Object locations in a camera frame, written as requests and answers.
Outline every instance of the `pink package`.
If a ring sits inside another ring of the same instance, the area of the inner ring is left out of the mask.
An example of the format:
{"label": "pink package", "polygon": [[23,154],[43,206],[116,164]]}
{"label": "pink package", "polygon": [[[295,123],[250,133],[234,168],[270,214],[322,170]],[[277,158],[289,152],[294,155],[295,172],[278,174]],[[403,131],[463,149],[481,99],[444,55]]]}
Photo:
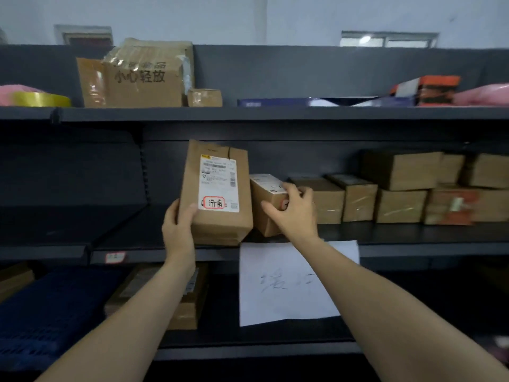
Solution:
{"label": "pink package", "polygon": [[509,84],[488,84],[454,95],[456,106],[509,106]]}
{"label": "pink package", "polygon": [[11,94],[16,91],[23,92],[44,92],[40,89],[33,89],[22,84],[7,84],[0,85],[0,106],[12,106],[14,105],[11,100]]}

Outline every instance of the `shelf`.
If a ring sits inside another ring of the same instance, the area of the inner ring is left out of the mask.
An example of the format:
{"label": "shelf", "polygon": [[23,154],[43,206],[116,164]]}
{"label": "shelf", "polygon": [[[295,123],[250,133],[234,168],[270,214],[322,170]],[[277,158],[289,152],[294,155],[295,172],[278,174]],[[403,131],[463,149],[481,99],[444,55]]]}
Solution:
{"label": "shelf", "polygon": [[0,121],[49,121],[54,107],[0,107]]}
{"label": "shelf", "polygon": [[[97,244],[92,263],[125,251],[125,262],[162,262],[161,225],[166,205],[151,205]],[[479,223],[473,227],[372,222],[319,225],[326,241],[357,240],[361,257],[509,255],[509,223]],[[287,242],[282,235],[265,238],[253,230],[245,242]],[[238,248],[197,246],[199,261],[238,260]]]}
{"label": "shelf", "polygon": [[[382,274],[471,337],[509,334],[507,296],[459,270]],[[156,360],[248,358],[361,350],[341,317],[239,327],[238,277],[211,276],[196,331],[168,331]]]}
{"label": "shelf", "polygon": [[0,260],[78,259],[143,205],[2,207]]}
{"label": "shelf", "polygon": [[506,120],[499,107],[62,108],[60,121]]}

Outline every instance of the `blue plastic crate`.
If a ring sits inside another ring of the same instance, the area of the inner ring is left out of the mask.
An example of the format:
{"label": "blue plastic crate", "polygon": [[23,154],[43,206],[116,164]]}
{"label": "blue plastic crate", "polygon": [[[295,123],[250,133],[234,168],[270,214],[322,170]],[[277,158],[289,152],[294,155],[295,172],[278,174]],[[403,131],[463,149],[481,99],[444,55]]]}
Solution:
{"label": "blue plastic crate", "polygon": [[55,270],[0,304],[0,370],[44,370],[103,320],[119,268]]}

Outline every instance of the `paper with handwriting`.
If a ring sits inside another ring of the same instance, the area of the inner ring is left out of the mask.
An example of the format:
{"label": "paper with handwriting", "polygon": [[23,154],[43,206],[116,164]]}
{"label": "paper with handwriting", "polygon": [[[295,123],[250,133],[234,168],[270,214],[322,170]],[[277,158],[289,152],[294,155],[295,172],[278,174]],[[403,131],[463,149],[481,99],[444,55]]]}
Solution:
{"label": "paper with handwriting", "polygon": [[[359,263],[357,241],[329,244]],[[241,244],[239,304],[241,327],[339,315],[314,270],[290,243]]]}

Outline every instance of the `finger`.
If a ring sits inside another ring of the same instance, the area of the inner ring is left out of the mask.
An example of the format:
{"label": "finger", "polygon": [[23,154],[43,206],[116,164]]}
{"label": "finger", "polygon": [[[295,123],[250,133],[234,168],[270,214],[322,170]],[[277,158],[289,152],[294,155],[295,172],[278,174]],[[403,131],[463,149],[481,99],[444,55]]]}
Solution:
{"label": "finger", "polygon": [[279,218],[280,213],[281,213],[281,211],[277,210],[274,207],[274,205],[272,205],[270,202],[267,202],[267,201],[262,201],[262,209],[267,216],[272,218],[273,221],[276,221]]}
{"label": "finger", "polygon": [[295,186],[293,183],[283,182],[283,187],[288,192],[290,203],[300,198],[299,190],[297,189],[297,186]]}
{"label": "finger", "polygon": [[176,199],[172,202],[169,208],[166,210],[164,215],[164,224],[175,225],[175,219],[177,217],[177,210],[179,209],[180,199]]}
{"label": "finger", "polygon": [[302,198],[308,202],[313,202],[313,189],[307,186],[299,186],[299,190],[304,193]]}
{"label": "finger", "polygon": [[182,216],[179,217],[179,225],[187,225],[190,226],[192,223],[192,219],[198,212],[198,204],[191,204],[187,207],[186,210],[182,212]]}

